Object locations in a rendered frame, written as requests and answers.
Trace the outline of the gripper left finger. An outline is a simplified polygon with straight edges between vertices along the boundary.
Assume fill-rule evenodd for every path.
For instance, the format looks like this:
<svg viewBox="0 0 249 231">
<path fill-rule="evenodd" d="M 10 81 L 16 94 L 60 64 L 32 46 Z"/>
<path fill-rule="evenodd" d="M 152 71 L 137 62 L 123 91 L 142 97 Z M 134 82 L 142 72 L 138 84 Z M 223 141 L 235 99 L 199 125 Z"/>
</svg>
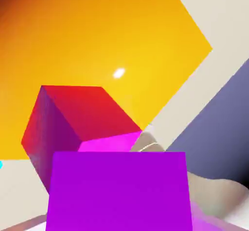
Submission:
<svg viewBox="0 0 249 231">
<path fill-rule="evenodd" d="M 32 219 L 26 220 L 24 222 L 21 222 L 19 224 L 13 225 L 11 227 L 5 228 L 0 231 L 25 231 L 27 229 L 33 228 L 36 225 L 39 225 L 41 223 L 44 223 L 47 219 L 47 215 L 39 215 L 37 217 L 34 217 Z"/>
</svg>

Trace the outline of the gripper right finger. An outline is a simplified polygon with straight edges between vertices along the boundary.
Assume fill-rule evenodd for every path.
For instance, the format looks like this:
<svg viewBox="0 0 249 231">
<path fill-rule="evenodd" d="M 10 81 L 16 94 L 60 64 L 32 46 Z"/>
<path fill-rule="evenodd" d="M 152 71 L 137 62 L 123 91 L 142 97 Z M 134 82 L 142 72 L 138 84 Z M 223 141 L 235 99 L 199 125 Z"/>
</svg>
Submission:
<svg viewBox="0 0 249 231">
<path fill-rule="evenodd" d="M 206 215 L 196 203 L 191 202 L 193 231 L 248 231 L 211 215 Z"/>
</svg>

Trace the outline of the small purple cube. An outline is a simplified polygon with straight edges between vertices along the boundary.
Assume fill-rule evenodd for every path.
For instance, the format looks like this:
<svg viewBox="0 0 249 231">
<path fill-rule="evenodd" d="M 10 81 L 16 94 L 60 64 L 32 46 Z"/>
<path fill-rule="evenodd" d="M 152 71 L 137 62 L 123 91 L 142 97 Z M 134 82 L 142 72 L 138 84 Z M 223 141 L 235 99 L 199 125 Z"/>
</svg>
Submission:
<svg viewBox="0 0 249 231">
<path fill-rule="evenodd" d="M 193 231 L 185 154 L 55 152 L 46 231 Z"/>
</svg>

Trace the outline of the small red cube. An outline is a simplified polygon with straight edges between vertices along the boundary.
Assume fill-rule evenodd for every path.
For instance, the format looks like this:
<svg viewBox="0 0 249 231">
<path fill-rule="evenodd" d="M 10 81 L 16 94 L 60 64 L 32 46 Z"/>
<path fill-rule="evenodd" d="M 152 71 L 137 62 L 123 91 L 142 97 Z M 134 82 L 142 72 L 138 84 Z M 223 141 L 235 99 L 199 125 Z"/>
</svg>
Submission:
<svg viewBox="0 0 249 231">
<path fill-rule="evenodd" d="M 115 151 L 129 151 L 141 131 L 102 87 L 43 85 L 21 144 L 49 191 L 54 152 L 110 137 L 122 140 Z"/>
</svg>

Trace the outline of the large orange box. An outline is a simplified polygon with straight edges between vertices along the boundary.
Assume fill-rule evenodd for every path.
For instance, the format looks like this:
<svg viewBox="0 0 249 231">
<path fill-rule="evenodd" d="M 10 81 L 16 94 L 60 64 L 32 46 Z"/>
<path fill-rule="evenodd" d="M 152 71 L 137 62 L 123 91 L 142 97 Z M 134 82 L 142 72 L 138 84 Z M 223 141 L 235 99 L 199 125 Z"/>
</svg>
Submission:
<svg viewBox="0 0 249 231">
<path fill-rule="evenodd" d="M 145 128 L 211 52 L 181 0 L 0 0 L 0 160 L 42 85 L 101 86 Z"/>
</svg>

